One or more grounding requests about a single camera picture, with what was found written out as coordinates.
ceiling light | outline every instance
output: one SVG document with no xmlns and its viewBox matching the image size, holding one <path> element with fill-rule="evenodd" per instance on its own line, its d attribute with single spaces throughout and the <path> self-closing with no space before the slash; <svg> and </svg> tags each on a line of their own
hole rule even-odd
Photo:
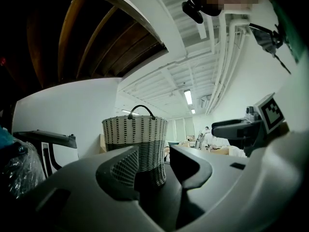
<svg viewBox="0 0 309 232">
<path fill-rule="evenodd" d="M 184 91 L 184 96 L 187 99 L 188 105 L 192 105 L 191 91 L 189 89 Z"/>
<path fill-rule="evenodd" d="M 131 113 L 130 111 L 127 111 L 127 110 L 122 110 L 123 112 L 125 112 L 125 113 Z"/>
</svg>

white ceiling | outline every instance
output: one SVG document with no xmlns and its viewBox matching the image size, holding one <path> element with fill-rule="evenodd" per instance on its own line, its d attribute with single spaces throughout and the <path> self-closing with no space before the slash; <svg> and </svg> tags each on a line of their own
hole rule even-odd
<svg viewBox="0 0 309 232">
<path fill-rule="evenodd" d="M 157 0 L 170 18 L 169 22 L 162 23 L 176 25 L 175 29 L 178 29 L 181 35 L 186 56 L 173 59 L 167 53 L 154 61 L 146 61 L 142 67 L 137 67 L 138 70 L 119 85 L 115 116 L 127 115 L 121 110 L 131 110 L 138 104 L 146 105 L 155 116 L 167 119 L 190 116 L 191 109 L 195 109 L 197 114 L 206 112 L 206 104 L 201 107 L 201 99 L 209 99 L 214 90 L 220 54 L 217 44 L 219 18 L 203 15 L 207 37 L 201 39 L 196 23 L 182 11 L 181 3 L 184 1 Z M 147 14 L 143 7 L 140 9 L 145 11 L 146 17 L 151 18 L 153 15 Z M 225 15 L 226 25 L 229 25 L 232 18 L 230 14 Z M 191 90 L 192 105 L 188 105 L 184 97 L 183 91 L 186 89 Z M 138 108 L 136 112 L 141 115 L 148 114 L 144 108 Z"/>
</svg>

wooden ceiling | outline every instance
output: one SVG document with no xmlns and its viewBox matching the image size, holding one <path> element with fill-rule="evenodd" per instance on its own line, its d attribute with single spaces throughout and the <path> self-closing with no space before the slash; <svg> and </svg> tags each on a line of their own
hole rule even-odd
<svg viewBox="0 0 309 232">
<path fill-rule="evenodd" d="M 66 82 L 123 77 L 164 45 L 123 0 L 1 0 L 0 110 Z"/>
</svg>

black and white basket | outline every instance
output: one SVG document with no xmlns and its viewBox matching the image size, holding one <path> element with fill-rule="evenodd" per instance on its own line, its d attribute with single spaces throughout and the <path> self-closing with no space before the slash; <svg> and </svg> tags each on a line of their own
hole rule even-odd
<svg viewBox="0 0 309 232">
<path fill-rule="evenodd" d="M 150 116 L 133 116 L 133 111 L 144 107 Z M 139 170 L 135 177 L 135 190 L 155 189 L 166 181 L 164 171 L 164 142 L 168 122 L 155 117 L 143 105 L 134 107 L 128 116 L 119 116 L 102 121 L 107 151 L 139 146 Z"/>
</svg>

